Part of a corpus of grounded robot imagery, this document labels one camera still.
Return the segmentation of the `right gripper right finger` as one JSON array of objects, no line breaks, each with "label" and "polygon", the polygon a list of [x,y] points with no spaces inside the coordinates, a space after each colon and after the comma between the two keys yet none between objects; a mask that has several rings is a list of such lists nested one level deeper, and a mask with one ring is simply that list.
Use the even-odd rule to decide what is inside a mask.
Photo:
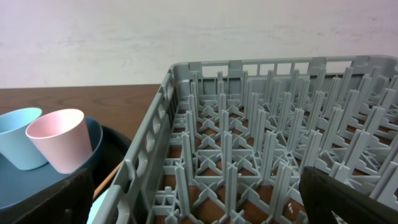
[{"label": "right gripper right finger", "polygon": [[310,224],[397,223],[397,211],[369,198],[315,167],[306,166],[299,191]]}]

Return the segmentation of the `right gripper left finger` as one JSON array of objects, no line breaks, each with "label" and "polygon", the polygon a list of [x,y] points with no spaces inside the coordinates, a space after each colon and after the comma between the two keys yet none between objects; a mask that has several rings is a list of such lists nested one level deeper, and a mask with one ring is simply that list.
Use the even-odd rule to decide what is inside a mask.
[{"label": "right gripper left finger", "polygon": [[45,190],[1,212],[1,223],[86,223],[94,181],[81,169]]}]

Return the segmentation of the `light blue cup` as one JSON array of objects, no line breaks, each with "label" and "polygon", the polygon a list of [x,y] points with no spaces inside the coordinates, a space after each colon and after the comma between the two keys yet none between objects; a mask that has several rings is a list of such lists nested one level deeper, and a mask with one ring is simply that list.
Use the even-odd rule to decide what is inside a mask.
[{"label": "light blue cup", "polygon": [[1,115],[1,154],[20,170],[32,170],[48,163],[25,133],[41,115],[40,108],[22,108]]}]

